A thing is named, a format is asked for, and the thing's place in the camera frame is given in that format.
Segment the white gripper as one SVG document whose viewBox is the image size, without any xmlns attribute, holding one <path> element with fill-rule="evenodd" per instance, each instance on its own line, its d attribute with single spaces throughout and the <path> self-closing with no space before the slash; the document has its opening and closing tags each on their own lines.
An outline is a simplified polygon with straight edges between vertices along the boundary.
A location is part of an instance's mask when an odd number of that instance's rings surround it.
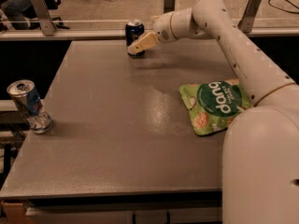
<svg viewBox="0 0 299 224">
<path fill-rule="evenodd" d="M 147 49 L 151 49 L 158 44 L 158 40 L 163 43 L 169 43 L 174 40 L 171 31 L 172 12 L 164 13 L 153 18 L 153 31 L 142 34 L 136 41 L 134 41 L 127 51 L 130 55 L 136 55 Z"/>
</svg>

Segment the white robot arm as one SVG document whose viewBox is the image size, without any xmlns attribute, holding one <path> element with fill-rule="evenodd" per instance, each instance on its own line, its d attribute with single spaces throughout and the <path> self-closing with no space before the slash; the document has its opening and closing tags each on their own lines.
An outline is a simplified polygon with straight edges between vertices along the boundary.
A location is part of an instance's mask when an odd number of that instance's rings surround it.
<svg viewBox="0 0 299 224">
<path fill-rule="evenodd" d="M 253 107 L 237 116 L 222 151 L 223 224 L 299 224 L 299 86 L 232 22 L 222 0 L 165 13 L 128 50 L 211 37 Z"/>
</svg>

